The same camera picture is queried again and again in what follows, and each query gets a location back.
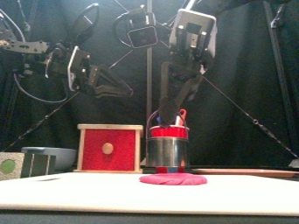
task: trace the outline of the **table surface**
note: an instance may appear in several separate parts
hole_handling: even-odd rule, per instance
[[[0,181],[0,209],[299,216],[299,182],[206,175],[206,185],[151,185],[148,174],[69,172]]]

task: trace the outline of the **gray object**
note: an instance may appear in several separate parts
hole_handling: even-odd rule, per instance
[[[77,155],[77,151],[73,149],[51,147],[23,147],[21,152],[56,156],[56,172],[65,172],[72,167]]]
[[[178,137],[147,139],[146,166],[188,166],[188,140]]]
[[[0,180],[53,174],[55,156],[21,152],[0,152]]]

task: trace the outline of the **mounted camera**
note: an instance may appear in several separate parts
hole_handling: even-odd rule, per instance
[[[118,28],[120,22],[126,22],[126,35],[128,43],[119,37]],[[114,34],[116,39],[134,48],[143,48],[158,44],[155,29],[155,14],[146,12],[144,6],[122,14],[114,22]]]

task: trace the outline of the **red panel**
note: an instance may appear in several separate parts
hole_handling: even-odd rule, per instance
[[[114,145],[111,154],[104,154],[105,143]],[[136,132],[122,129],[87,129],[81,170],[134,171]]]

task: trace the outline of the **small box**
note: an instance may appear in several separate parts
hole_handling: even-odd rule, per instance
[[[142,125],[79,124],[75,172],[140,172]]]
[[[55,173],[56,157],[21,152],[0,152],[0,180],[21,179]]]

